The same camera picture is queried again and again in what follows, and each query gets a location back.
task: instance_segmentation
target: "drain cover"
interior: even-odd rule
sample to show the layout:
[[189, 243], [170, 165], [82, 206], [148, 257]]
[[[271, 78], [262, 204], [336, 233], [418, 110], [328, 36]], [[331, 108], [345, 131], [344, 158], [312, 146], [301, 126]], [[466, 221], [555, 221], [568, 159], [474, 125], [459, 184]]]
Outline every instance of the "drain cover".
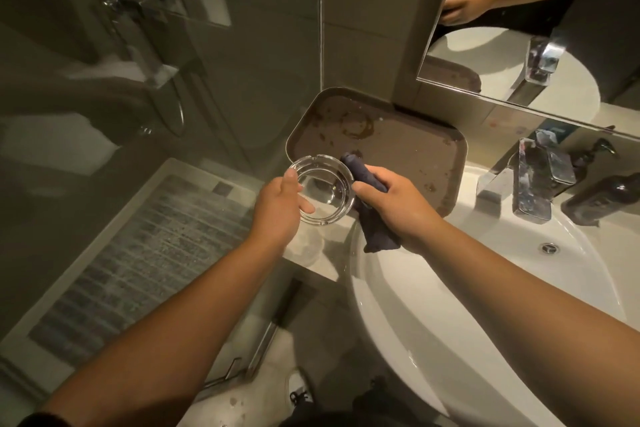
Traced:
[[560, 253], [560, 247], [554, 243], [543, 243], [538, 247], [538, 250], [545, 255], [555, 255], [556, 253]]

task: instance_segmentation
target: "glass ashtray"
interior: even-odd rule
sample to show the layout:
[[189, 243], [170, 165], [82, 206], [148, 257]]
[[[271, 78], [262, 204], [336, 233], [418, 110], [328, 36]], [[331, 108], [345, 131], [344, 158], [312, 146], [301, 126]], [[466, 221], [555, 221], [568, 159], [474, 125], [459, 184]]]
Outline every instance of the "glass ashtray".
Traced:
[[353, 175], [340, 160], [330, 155], [308, 155], [291, 164], [302, 185], [300, 195], [316, 207], [308, 214], [300, 210], [302, 221], [309, 225], [330, 225], [345, 216], [353, 206]]

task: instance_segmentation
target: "soap dispenser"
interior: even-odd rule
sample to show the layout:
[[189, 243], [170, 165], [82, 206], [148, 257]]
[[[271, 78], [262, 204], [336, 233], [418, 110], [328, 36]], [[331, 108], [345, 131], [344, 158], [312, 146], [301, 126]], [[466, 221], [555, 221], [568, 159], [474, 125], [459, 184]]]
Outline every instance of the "soap dispenser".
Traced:
[[[613, 147], [611, 142], [606, 139], [596, 140], [591, 149], [579, 150], [569, 153], [571, 164], [573, 166], [573, 173], [575, 174], [575, 184], [579, 184], [580, 182], [584, 181], [584, 179], [587, 177], [587, 167], [589, 167], [589, 164], [591, 164], [595, 160], [596, 154], [603, 151], [609, 152], [614, 157], [619, 157], [618, 152], [616, 152], [616, 149]], [[566, 191], [575, 184], [566, 185], [557, 183], [553, 189], [554, 197]]]
[[594, 227], [598, 220], [640, 201], [640, 172], [609, 176], [567, 199], [560, 208], [576, 225]]

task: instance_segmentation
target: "hand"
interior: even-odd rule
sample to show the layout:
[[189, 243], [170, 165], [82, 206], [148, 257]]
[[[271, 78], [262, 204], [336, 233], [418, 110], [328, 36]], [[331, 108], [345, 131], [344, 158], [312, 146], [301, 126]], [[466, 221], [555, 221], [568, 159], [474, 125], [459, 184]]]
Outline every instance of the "hand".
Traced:
[[455, 26], [477, 19], [495, 7], [497, 0], [445, 0], [440, 24]]
[[353, 190], [362, 201], [378, 210], [407, 250], [422, 253], [424, 237], [442, 218], [406, 177], [384, 167], [368, 165], [367, 169], [387, 186], [388, 192], [380, 192], [360, 181], [353, 183]]
[[300, 210], [311, 214], [316, 208], [298, 194], [302, 186], [293, 169], [265, 185], [255, 202], [253, 223], [248, 240], [275, 246], [280, 253], [296, 236]]

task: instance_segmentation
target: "white sneaker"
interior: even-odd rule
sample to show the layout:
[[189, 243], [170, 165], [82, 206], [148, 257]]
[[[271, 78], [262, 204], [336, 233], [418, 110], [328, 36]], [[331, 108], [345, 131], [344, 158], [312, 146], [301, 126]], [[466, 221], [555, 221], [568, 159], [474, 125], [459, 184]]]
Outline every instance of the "white sneaker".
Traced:
[[287, 378], [287, 400], [292, 412], [300, 402], [314, 402], [307, 379], [300, 368], [295, 368]]

